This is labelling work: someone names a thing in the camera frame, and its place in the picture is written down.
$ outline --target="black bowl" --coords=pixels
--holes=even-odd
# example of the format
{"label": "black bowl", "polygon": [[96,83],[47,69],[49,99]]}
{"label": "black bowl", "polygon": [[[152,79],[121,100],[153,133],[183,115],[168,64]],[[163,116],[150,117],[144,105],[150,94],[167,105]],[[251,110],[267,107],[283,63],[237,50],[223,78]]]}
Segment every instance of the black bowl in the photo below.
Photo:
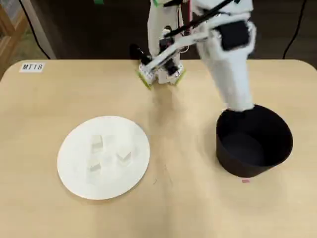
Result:
{"label": "black bowl", "polygon": [[293,136],[275,112],[255,105],[242,113],[224,111],[216,126],[216,154],[231,174],[250,178],[284,162]]}

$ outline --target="white plate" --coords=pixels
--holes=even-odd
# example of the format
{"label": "white plate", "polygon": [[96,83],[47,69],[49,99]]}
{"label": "white plate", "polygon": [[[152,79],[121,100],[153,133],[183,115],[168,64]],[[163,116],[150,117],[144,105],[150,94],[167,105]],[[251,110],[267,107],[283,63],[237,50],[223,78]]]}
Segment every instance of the white plate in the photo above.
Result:
{"label": "white plate", "polygon": [[105,116],[88,120],[65,138],[57,158],[62,183],[87,199],[117,197],[143,177],[150,144],[133,121]]}

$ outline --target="yellow-green gripper part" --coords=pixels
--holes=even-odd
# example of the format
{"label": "yellow-green gripper part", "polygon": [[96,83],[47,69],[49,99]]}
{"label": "yellow-green gripper part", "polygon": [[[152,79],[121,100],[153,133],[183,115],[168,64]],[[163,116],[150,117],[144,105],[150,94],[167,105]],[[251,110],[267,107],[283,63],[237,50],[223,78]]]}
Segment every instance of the yellow-green gripper part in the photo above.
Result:
{"label": "yellow-green gripper part", "polygon": [[139,78],[141,79],[141,81],[143,82],[143,84],[144,84],[149,90],[151,90],[151,87],[150,87],[149,84],[145,81],[143,75],[142,75],[139,71],[136,71],[136,72],[137,72]]}
{"label": "yellow-green gripper part", "polygon": [[177,86],[177,85],[179,84],[179,82],[183,79],[185,73],[186,73],[186,70],[184,70],[184,72],[182,73],[182,75],[179,76],[179,78],[177,79],[177,81],[176,81],[176,83],[175,83],[175,86]]}

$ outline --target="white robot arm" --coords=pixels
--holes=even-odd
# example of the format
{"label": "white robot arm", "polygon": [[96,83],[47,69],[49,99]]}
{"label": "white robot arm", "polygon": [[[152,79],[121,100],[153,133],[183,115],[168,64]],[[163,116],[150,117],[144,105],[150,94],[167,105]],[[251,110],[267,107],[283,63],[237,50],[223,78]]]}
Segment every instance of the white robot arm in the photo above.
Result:
{"label": "white robot arm", "polygon": [[189,27],[194,27],[192,34],[173,40],[152,61],[141,64],[139,73],[146,81],[151,80],[155,72],[166,71],[167,63],[183,47],[196,44],[228,108],[238,112],[252,109],[246,63],[256,38],[256,28],[249,20],[252,0],[191,0],[191,9],[200,18],[171,31],[165,38],[173,38]]}

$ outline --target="wooden frame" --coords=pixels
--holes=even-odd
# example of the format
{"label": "wooden frame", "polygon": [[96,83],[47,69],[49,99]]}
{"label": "wooden frame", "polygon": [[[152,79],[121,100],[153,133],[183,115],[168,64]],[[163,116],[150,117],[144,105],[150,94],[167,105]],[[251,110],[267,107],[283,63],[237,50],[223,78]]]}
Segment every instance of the wooden frame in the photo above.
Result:
{"label": "wooden frame", "polygon": [[13,22],[0,5],[0,31],[4,37],[0,38],[0,79],[9,66],[9,59],[27,27],[27,19],[22,9]]}

